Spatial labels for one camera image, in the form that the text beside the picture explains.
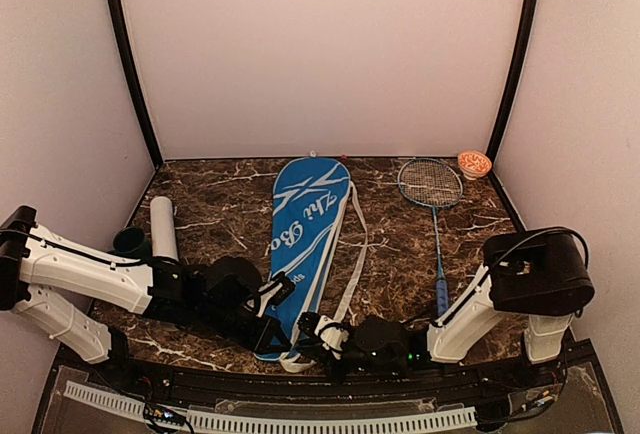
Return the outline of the blue racket bag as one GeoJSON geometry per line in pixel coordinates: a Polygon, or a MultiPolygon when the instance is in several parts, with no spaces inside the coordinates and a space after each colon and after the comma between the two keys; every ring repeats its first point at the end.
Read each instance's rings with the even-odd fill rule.
{"type": "Polygon", "coordinates": [[[353,205],[362,226],[366,222],[350,173],[335,159],[290,161],[276,177],[272,195],[270,276],[284,274],[294,289],[279,305],[268,307],[266,314],[280,322],[291,348],[257,358],[277,362],[289,373],[301,373],[314,363],[300,361],[298,319],[305,312],[318,311],[347,205],[353,205]]]}

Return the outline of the blue badminton racket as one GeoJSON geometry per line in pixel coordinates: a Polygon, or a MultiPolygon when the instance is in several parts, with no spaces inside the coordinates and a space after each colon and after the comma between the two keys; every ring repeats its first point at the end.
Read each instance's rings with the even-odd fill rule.
{"type": "Polygon", "coordinates": [[[463,194],[456,172],[442,161],[415,158],[405,163],[397,176],[401,194],[410,202],[429,208],[437,256],[436,309],[442,316],[449,309],[448,284],[444,273],[438,227],[438,210],[455,206],[463,194]]]}

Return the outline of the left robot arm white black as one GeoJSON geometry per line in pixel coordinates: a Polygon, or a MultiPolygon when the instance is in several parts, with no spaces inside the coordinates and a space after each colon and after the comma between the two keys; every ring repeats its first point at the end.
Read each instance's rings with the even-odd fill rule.
{"type": "Polygon", "coordinates": [[[80,312],[63,291],[99,299],[130,313],[179,326],[204,326],[255,354],[291,347],[267,309],[294,290],[283,274],[265,282],[245,258],[210,265],[163,257],[126,259],[64,239],[18,207],[1,223],[1,308],[33,322],[75,351],[120,390],[141,381],[127,338],[80,312]]]}

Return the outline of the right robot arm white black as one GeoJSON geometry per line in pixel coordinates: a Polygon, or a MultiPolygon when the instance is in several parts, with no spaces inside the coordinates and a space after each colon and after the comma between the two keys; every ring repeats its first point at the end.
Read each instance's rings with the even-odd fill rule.
{"type": "Polygon", "coordinates": [[[349,333],[335,364],[353,372],[407,376],[453,365],[511,314],[524,315],[523,356],[510,367],[521,388],[534,386],[561,351],[566,330],[595,295],[584,237],[548,227],[489,238],[483,262],[459,298],[423,330],[369,317],[349,333]]]}

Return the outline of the white shuttlecock tube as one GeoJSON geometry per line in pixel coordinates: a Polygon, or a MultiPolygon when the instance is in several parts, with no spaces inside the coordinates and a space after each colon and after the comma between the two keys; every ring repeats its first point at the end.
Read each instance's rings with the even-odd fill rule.
{"type": "Polygon", "coordinates": [[[151,200],[150,227],[153,255],[178,261],[174,209],[168,197],[157,196],[151,200]]]}

